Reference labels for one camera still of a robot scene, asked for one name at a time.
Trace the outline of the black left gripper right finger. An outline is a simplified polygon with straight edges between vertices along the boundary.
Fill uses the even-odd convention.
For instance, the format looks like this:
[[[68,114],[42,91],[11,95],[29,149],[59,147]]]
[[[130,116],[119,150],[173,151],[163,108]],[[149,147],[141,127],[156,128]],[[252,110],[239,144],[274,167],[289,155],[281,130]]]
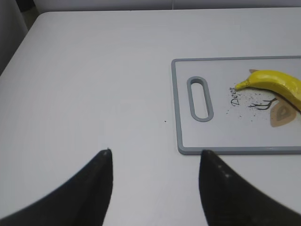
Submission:
[[[199,193],[210,226],[299,226],[299,213],[273,200],[204,150],[199,166]]]

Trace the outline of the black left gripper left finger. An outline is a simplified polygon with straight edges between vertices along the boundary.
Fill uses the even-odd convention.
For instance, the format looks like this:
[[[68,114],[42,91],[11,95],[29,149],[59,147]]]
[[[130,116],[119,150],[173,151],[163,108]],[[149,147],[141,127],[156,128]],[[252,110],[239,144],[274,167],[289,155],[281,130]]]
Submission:
[[[0,220],[2,226],[101,226],[113,189],[110,149],[100,151],[59,188]]]

